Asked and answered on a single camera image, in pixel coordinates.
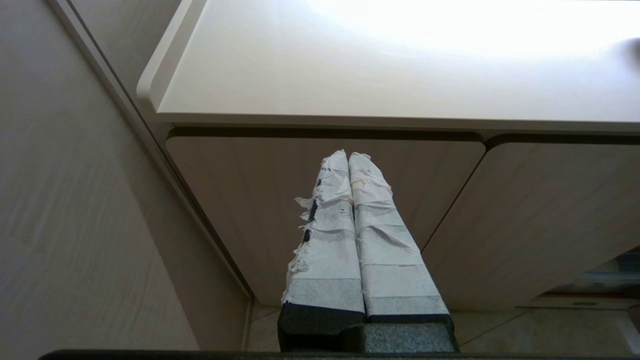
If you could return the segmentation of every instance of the tiled floor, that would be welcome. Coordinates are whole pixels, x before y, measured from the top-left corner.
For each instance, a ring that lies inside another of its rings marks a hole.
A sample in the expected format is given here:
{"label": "tiled floor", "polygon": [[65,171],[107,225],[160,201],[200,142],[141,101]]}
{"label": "tiled floor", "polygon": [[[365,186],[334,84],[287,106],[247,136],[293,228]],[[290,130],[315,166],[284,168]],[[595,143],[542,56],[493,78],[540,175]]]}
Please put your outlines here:
{"label": "tiled floor", "polygon": [[[247,351],[280,350],[279,314],[277,307],[254,307]],[[516,308],[451,316],[462,352],[623,356],[640,350],[640,334],[626,311]]]}

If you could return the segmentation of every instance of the white countertop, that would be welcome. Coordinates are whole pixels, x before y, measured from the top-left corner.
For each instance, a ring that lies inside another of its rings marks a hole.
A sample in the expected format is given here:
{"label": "white countertop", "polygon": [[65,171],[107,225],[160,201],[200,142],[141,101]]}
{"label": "white countertop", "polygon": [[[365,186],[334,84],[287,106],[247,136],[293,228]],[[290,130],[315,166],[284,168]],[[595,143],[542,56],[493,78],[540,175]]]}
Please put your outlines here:
{"label": "white countertop", "polygon": [[640,2],[208,0],[157,112],[640,122]]}

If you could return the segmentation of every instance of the beige wall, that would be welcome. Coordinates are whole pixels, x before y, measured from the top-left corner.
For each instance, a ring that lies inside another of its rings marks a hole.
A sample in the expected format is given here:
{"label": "beige wall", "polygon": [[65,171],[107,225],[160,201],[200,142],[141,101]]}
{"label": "beige wall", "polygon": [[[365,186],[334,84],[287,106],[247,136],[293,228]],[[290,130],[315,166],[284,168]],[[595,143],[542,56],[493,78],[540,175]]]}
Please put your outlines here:
{"label": "beige wall", "polygon": [[240,349],[247,296],[44,1],[0,54],[0,358]]}
{"label": "beige wall", "polygon": [[[139,109],[136,85],[182,0],[71,0],[129,98]],[[168,123],[147,122],[160,146]]]}

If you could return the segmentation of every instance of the torn paper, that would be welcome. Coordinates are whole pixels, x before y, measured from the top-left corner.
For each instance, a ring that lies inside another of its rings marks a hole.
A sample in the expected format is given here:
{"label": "torn paper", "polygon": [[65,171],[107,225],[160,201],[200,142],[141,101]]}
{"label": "torn paper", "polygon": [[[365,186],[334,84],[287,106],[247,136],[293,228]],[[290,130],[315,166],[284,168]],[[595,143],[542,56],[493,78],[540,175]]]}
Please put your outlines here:
{"label": "torn paper", "polygon": [[301,217],[308,222],[289,263],[282,302],[364,313],[345,152],[323,160],[311,199],[295,201],[307,210]]}
{"label": "torn paper", "polygon": [[448,314],[382,171],[354,152],[349,173],[367,316]]}

